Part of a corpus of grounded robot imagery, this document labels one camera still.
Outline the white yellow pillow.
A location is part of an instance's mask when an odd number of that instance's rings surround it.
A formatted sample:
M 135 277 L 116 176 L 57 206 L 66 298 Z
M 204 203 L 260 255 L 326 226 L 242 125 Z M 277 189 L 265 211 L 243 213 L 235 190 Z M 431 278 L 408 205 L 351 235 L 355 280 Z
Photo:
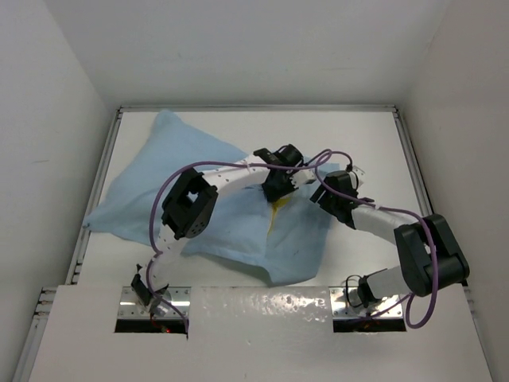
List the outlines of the white yellow pillow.
M 271 215 L 270 215 L 270 225 L 267 230 L 267 235 L 269 236 L 271 232 L 274 229 L 275 220 L 277 217 L 278 212 L 283 209 L 290 201 L 290 197 L 285 197 L 282 199 L 279 199 L 271 204 Z

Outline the blue green pillowcase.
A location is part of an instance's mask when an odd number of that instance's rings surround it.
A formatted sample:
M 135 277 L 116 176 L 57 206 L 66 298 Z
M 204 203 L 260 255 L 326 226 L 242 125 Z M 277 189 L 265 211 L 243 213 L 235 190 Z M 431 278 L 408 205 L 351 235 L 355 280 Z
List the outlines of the blue green pillowcase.
M 275 285 L 301 283 L 324 258 L 331 217 L 311 196 L 315 176 L 330 170 L 290 144 L 246 153 L 161 111 L 84 226 L 151 247 L 138 274 L 154 290 L 194 255 L 260 270 Z

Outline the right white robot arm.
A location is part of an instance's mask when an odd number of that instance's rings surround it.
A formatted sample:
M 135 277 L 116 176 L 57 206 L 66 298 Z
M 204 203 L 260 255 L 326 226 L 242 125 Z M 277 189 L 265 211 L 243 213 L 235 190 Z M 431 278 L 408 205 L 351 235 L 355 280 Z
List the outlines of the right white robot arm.
M 367 309 L 385 297 L 430 295 L 470 275 L 468 261 L 439 214 L 421 217 L 411 211 L 378 206 L 358 198 L 361 181 L 352 171 L 329 173 L 310 200 L 354 230 L 369 232 L 397 248 L 399 265 L 361 277 L 356 301 Z

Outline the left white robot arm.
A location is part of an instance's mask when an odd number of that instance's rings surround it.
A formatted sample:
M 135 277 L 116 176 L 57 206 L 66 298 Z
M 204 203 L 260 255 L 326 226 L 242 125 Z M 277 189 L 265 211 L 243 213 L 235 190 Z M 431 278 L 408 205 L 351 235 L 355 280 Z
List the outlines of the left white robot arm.
M 316 177 L 301 152 L 286 145 L 267 148 L 237 162 L 195 162 L 178 169 L 158 190 L 150 211 L 151 260 L 137 271 L 130 286 L 143 306 L 159 304 L 169 283 L 157 273 L 164 260 L 179 256 L 185 245 L 202 234 L 217 202 L 251 186 L 261 186 L 273 203 L 289 196 Z

